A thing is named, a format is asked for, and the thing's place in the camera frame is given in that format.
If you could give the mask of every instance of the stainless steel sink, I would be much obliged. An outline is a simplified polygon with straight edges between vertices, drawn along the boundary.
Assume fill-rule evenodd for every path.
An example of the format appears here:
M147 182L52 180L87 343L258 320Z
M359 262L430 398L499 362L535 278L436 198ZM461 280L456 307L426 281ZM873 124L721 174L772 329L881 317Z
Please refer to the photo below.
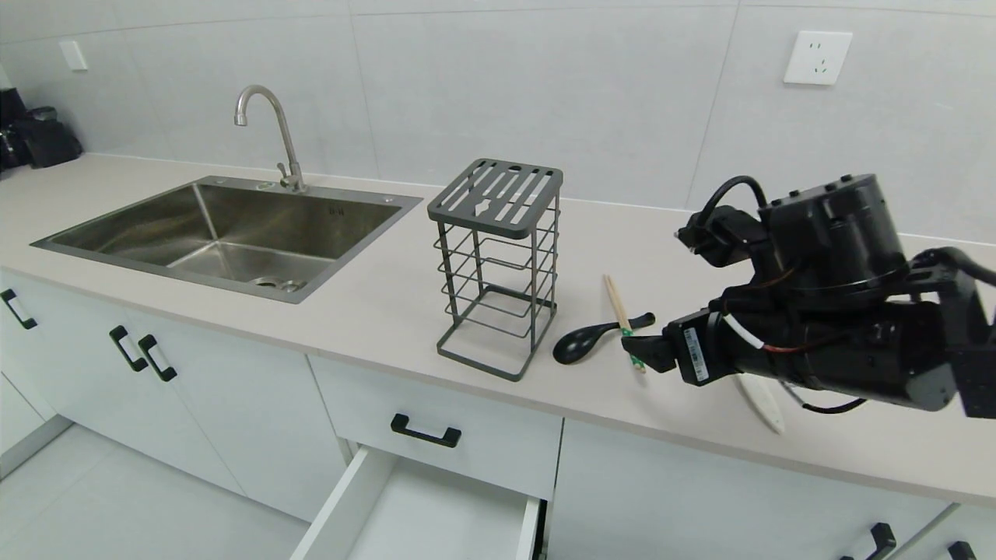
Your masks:
M300 303L420 201L208 176L33 245Z

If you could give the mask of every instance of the black ladle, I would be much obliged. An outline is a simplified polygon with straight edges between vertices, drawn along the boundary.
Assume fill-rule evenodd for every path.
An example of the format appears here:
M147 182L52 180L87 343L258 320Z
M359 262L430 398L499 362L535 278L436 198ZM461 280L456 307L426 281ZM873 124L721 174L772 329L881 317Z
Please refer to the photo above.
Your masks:
M657 320L652 313L644 313L639 317L629 320L629 325L634 329L649 327ZM582 327L577 331L571 331L564 335L561 340L554 345L554 360L567 366L588 355L588 352L595 347L595 343L603 334L613 329L618 329L619 323L604 323L602 325L592 325Z

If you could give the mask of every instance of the chopsticks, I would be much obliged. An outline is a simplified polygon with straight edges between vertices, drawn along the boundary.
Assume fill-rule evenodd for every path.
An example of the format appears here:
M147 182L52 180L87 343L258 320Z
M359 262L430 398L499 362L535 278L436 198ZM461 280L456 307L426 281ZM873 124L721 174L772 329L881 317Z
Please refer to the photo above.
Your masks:
M632 328L629 326L629 319L626 318L625 309L623 308L623 300L620 299L620 294L616 290L616 283L613 282L613 277L608 274L606 274L604 278L606 280L606 289L609 290L609 300L613 302L613 311L616 312L616 319L620 322L622 335L624 337L631 337ZM639 358L630 354L629 360L632 362L634 369L642 374L646 373L646 366Z

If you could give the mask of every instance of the dish rack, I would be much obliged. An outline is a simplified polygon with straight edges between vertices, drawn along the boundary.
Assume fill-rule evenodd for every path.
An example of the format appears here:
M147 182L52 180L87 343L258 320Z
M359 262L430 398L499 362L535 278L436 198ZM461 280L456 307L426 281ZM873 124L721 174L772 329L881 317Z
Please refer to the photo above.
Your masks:
M471 163L428 206L453 325L441 356L519 381L557 314L559 169Z

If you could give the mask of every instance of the kitchen countertop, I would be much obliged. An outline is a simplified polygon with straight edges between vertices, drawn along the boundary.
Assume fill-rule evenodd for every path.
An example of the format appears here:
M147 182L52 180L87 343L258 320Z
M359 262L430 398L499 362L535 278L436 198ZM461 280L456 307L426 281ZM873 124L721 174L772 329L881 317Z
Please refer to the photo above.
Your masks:
M96 154L48 169L7 171L0 180L0 264L190 324L570 419L801 472L996 507L996 421L967 419L960 403L926 413L870 402L828 417L802 410L776 386L787 430L775 435L754 416L730 379L695 388L677 371L641 375L622 347L612 343L574 366L554 362L550 350L561 335L612 319L604 273L613 274L631 316L656 314L657 326L641 331L645 334L750 278L749 264L714 269L673 239L687 221L684 211L562 202L559 312L519 383L436 354L435 343L450 324L439 293L439 253L432 248L436 228L425 212L437 187L307 175L314 186L421 196L425 201L298 305L29 246L211 174L275 176L266 169ZM565 182L570 180L568 170ZM902 242L907 255L955 244L996 267L994 245L907 235ZM983 297L992 310L996 290L983 287ZM821 405L848 400L803 393Z

